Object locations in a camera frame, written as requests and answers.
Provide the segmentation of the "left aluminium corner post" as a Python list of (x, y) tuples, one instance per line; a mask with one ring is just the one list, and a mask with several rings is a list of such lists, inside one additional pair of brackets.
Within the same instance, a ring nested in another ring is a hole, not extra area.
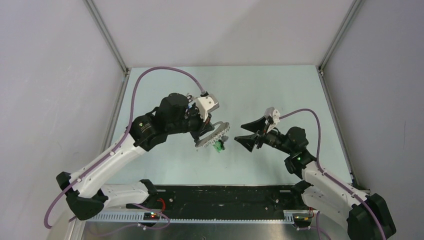
[(118, 64), (119, 69), (121, 70), (122, 74), (124, 76), (128, 75), (129, 68), (127, 67), (127, 64), (125, 63), (114, 39), (111, 35), (102, 15), (99, 11), (96, 3), (94, 0), (83, 0), (89, 14), (91, 15), (94, 23), (96, 24), (101, 36), (103, 37), (106, 45), (108, 46), (113, 58), (115, 59), (116, 63)]

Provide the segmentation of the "aluminium frame rail front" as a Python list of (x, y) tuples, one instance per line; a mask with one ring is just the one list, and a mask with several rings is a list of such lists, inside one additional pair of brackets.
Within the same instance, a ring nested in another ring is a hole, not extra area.
[(143, 209), (142, 222), (258, 222), (281, 221), (288, 211), (309, 208), (320, 211), (347, 228), (369, 223), (376, 194), (348, 185), (326, 187), (300, 181), (295, 185), (153, 185), (149, 180), (133, 184), (105, 184), (90, 194), (70, 190), (70, 210), (81, 221), (103, 210), (124, 206)]

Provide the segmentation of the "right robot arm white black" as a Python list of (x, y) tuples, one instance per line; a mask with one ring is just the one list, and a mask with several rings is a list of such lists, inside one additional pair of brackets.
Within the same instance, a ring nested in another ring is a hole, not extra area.
[(307, 149), (306, 131), (293, 126), (283, 134), (275, 129), (276, 120), (261, 117), (241, 128), (251, 135), (234, 139), (249, 152), (268, 145), (288, 154), (284, 160), (290, 174), (300, 178), (290, 195), (297, 209), (311, 207), (338, 223), (351, 240), (387, 240), (396, 226), (385, 199), (377, 193), (368, 194), (332, 176)]

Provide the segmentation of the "aluminium corner post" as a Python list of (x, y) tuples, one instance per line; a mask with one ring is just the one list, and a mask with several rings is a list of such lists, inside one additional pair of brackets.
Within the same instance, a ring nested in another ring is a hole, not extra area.
[(324, 75), (324, 70), (326, 66), (328, 65), (331, 57), (337, 50), (337, 47), (343, 40), (343, 37), (346, 35), (349, 27), (352, 25), (353, 21), (355, 20), (357, 14), (359, 13), (361, 7), (365, 3), (365, 0), (353, 0), (346, 15), (344, 16), (338, 30), (336, 31), (336, 34), (334, 38), (332, 39), (328, 49), (326, 50), (322, 60), (320, 61), (319, 65), (317, 66), (317, 70), (321, 76)]
[(128, 75), (129, 68), (127, 67), (127, 64), (125, 63), (114, 39), (111, 35), (102, 15), (99, 11), (96, 3), (94, 0), (83, 0), (89, 14), (91, 15), (94, 23), (96, 24), (101, 36), (103, 37), (106, 45), (108, 46), (113, 58), (115, 59), (116, 63), (118, 64), (119, 69), (121, 70), (122, 74), (124, 76)]

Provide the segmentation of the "right aluminium corner post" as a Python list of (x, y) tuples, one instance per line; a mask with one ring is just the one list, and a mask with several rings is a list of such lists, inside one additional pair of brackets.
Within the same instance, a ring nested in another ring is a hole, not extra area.
[(337, 47), (343, 40), (343, 37), (346, 35), (349, 27), (352, 25), (353, 21), (355, 20), (357, 14), (359, 13), (361, 7), (365, 3), (365, 0), (353, 0), (346, 15), (344, 16), (338, 30), (336, 31), (336, 34), (334, 38), (332, 39), (328, 49), (326, 50), (322, 60), (320, 61), (319, 65), (317, 66), (317, 70), (321, 76), (324, 75), (324, 70), (326, 66), (328, 65), (331, 57), (337, 50)]

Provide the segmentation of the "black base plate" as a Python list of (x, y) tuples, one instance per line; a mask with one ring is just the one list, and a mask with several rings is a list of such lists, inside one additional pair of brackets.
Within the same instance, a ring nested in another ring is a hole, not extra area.
[(292, 185), (157, 185), (141, 203), (172, 220), (283, 220), (289, 212), (314, 214)]

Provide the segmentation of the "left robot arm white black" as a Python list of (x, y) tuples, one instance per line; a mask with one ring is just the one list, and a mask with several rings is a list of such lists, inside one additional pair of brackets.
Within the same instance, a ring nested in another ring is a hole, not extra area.
[(64, 191), (66, 202), (81, 220), (88, 220), (110, 207), (142, 204), (153, 208), (158, 202), (157, 189), (148, 179), (131, 184), (106, 182), (132, 160), (164, 143), (169, 135), (190, 133), (198, 147), (209, 144), (213, 135), (211, 113), (219, 107), (212, 94), (189, 101), (180, 93), (163, 98), (152, 111), (129, 123), (120, 139), (95, 160), (74, 173), (61, 172), (56, 180)]

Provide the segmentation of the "green tagged key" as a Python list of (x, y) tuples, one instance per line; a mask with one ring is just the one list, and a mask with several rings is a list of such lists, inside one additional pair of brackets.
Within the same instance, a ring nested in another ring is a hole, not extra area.
[(218, 140), (213, 144), (213, 148), (218, 152), (222, 152), (225, 150), (225, 143), (222, 140)]

